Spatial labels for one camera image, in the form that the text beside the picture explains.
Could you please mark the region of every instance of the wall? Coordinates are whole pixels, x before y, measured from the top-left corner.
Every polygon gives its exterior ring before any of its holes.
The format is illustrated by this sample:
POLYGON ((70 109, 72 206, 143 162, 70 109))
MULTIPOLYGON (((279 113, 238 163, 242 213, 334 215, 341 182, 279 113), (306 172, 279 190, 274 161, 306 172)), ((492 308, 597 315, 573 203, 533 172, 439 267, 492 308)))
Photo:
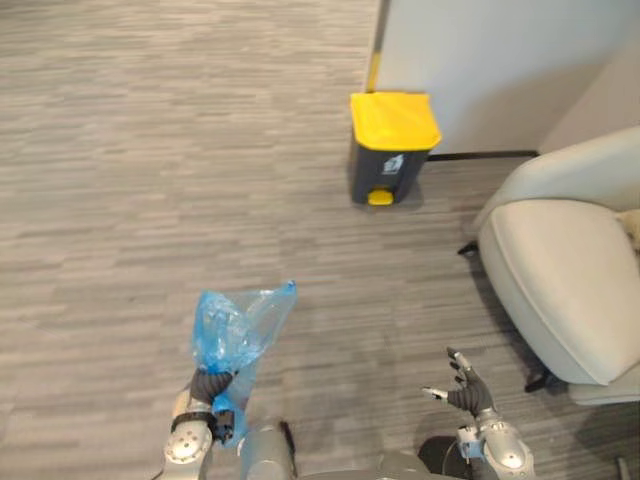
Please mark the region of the wall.
POLYGON ((537 149, 639 16, 638 0, 392 0, 376 89, 431 94, 439 153, 537 149))
POLYGON ((640 25, 539 150, 550 152, 635 125, 640 125, 640 25))

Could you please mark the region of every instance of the chair cushion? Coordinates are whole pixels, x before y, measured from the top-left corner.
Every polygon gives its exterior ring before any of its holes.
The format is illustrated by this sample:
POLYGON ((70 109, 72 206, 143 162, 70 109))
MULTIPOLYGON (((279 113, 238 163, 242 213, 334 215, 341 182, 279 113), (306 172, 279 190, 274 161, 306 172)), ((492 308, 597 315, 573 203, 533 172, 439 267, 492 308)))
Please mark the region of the chair cushion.
POLYGON ((640 273, 615 213, 524 200, 483 224, 482 262, 520 333, 559 378, 607 385, 640 360, 640 273))
POLYGON ((569 385, 569 396, 578 405, 606 405, 640 400, 640 364, 631 367, 606 387, 602 385, 569 385))

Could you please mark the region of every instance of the plastic bag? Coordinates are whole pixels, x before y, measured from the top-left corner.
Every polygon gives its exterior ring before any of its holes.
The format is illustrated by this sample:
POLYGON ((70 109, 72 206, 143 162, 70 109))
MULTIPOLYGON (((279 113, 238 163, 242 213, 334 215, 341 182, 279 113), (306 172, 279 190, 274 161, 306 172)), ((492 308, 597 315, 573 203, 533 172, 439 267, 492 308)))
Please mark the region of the plastic bag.
POLYGON ((237 373, 213 403, 214 412, 233 410, 234 446, 247 431, 244 410, 256 380, 258 359, 278 337, 296 303, 295 282, 277 290, 222 294, 204 291, 193 325, 193 356, 197 368, 209 373, 237 373))

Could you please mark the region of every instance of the yellow foot pedal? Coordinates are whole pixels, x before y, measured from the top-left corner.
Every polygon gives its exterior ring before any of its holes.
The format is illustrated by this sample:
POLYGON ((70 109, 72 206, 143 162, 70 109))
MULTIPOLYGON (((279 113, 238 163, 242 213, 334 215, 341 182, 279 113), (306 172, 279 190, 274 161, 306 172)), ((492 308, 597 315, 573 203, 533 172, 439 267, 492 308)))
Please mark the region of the yellow foot pedal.
POLYGON ((393 193, 388 190, 371 190, 368 197, 369 205, 385 206, 393 203, 393 193))

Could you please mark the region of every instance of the black baseboard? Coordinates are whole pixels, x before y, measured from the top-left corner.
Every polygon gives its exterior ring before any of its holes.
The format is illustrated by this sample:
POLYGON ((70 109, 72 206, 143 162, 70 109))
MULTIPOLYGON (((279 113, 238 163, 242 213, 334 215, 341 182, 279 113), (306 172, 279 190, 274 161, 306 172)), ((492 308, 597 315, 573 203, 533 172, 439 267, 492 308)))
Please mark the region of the black baseboard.
POLYGON ((496 152, 436 153, 427 157, 427 162, 448 160, 475 160, 488 158, 533 158, 540 155, 536 150, 500 150, 496 152))

